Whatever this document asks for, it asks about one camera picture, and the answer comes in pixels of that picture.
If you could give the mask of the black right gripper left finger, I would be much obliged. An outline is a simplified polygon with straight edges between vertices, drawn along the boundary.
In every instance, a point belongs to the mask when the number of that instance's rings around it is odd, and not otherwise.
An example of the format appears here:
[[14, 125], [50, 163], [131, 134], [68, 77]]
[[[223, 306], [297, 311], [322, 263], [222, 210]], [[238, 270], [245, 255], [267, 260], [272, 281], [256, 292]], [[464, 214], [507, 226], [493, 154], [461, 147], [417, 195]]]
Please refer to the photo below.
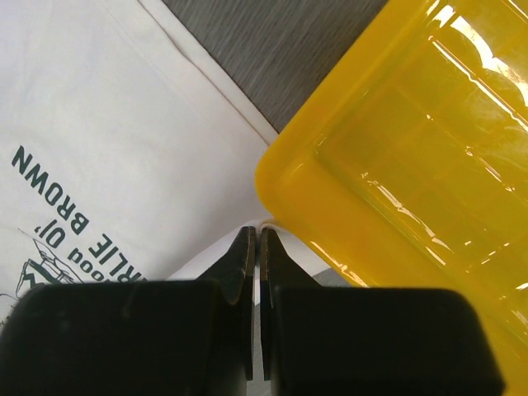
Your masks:
[[194, 280], [40, 285], [1, 334], [4, 395], [244, 395], [256, 231]]

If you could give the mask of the white and green raglan t-shirt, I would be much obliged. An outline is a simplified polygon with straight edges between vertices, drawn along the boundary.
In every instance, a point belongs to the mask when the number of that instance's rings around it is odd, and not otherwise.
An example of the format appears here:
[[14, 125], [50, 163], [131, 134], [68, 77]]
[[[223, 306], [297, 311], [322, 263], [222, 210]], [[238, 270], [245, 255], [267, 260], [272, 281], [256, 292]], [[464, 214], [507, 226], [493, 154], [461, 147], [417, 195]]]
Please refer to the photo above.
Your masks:
[[191, 279], [276, 132], [160, 1], [1, 4], [1, 320], [42, 285]]

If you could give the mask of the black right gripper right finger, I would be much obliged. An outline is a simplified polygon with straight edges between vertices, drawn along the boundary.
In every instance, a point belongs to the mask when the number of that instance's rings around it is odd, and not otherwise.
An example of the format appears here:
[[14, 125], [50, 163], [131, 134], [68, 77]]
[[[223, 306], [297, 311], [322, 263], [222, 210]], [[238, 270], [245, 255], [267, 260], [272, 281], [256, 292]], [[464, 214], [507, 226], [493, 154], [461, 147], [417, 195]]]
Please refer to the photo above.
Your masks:
[[501, 395], [478, 315], [431, 288], [320, 285], [274, 229], [260, 242], [261, 344], [274, 395]]

